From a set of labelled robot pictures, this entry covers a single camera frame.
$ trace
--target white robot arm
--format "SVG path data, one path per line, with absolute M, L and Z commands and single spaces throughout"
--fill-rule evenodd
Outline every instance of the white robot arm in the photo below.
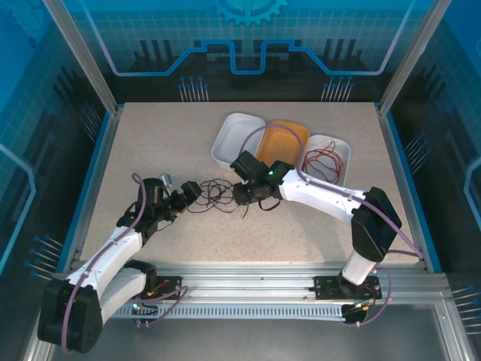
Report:
M 40 340 L 62 344 L 63 337 L 68 349 L 86 353 L 118 308 L 136 296 L 147 298 L 162 282 L 154 265 L 130 259 L 157 231 L 158 223 L 174 222 L 201 195 L 201 188 L 185 182 L 182 193 L 169 193 L 160 179 L 142 182 L 145 199 L 139 190 L 138 200 L 102 248 L 65 280 L 52 279 L 47 285 L 38 323 Z
M 277 204 L 283 199 L 299 202 L 351 225 L 354 249 L 339 277 L 339 288 L 347 298 L 365 282 L 376 264 L 383 261 L 396 236 L 384 220 L 356 199 L 376 205 L 397 227 L 401 227 L 401 220 L 387 195 L 378 188 L 373 187 L 369 192 L 350 190 L 320 180 L 316 182 L 326 187 L 315 187 L 307 174 L 302 179 L 292 165 L 276 161 L 269 168 L 247 151 L 231 164 L 231 168 L 244 181 L 234 185 L 234 199 L 239 205 L 258 202 L 261 206 L 264 199 L 274 197 L 279 199 Z M 340 196 L 332 189 L 350 197 Z

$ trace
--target beige table surface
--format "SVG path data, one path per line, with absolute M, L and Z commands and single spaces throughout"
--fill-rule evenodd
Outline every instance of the beige table surface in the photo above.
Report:
M 331 135 L 346 141 L 352 155 L 346 187 L 382 188 L 410 236 L 383 135 L 372 103 L 127 103 L 119 122 L 81 259 L 91 257 L 109 238 L 116 221 L 137 198 L 131 173 L 158 177 L 169 173 L 174 185 L 223 177 L 239 181 L 222 170 L 210 149 L 222 122 L 234 112 L 261 117 L 266 122 L 291 120 L 311 135 Z M 272 212 L 251 205 L 244 220 L 241 211 L 224 214 L 184 212 L 175 224 L 156 233 L 135 255 L 144 261 L 291 261 L 339 262 L 349 256 L 351 228 L 306 205 L 284 201 Z M 392 248 L 407 250 L 397 237 Z M 389 255 L 386 262 L 416 262 Z

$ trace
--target blue gear graphic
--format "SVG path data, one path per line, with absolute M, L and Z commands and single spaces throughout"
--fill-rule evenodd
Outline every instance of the blue gear graphic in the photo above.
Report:
M 22 26 L 22 29 L 31 38 L 34 38 L 43 27 L 45 21 L 45 8 L 42 1 L 9 0 L 8 7 L 12 11 L 12 16 Z
M 287 0 L 212 0 L 217 15 L 223 15 L 226 21 L 234 20 L 235 25 L 244 23 L 250 26 L 262 21 L 271 21 L 273 14 L 280 13 L 280 7 L 287 5 Z

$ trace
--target enclosure wall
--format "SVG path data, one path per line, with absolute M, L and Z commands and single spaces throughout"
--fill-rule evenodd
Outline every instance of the enclosure wall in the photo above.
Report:
M 118 102 L 372 102 L 431 0 L 65 3 Z
M 477 0 L 452 1 L 391 109 L 411 190 L 454 290 L 481 287 L 480 14 Z M 474 312 L 468 331 L 481 331 L 471 326 L 475 298 L 459 302 Z
M 0 51 L 0 354 L 14 360 L 58 261 L 104 109 L 42 2 L 0 1 Z

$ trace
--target orange bowl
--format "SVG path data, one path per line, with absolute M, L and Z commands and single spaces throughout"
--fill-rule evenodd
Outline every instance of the orange bowl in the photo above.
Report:
M 268 167 L 273 165 L 276 160 L 295 165 L 299 153 L 304 152 L 304 147 L 309 140 L 309 131 L 305 126 L 286 120 L 275 120 L 271 124 L 279 124 L 292 129 L 302 140 L 302 147 L 299 147 L 297 138 L 289 130 L 271 127 L 265 131 L 256 158 Z

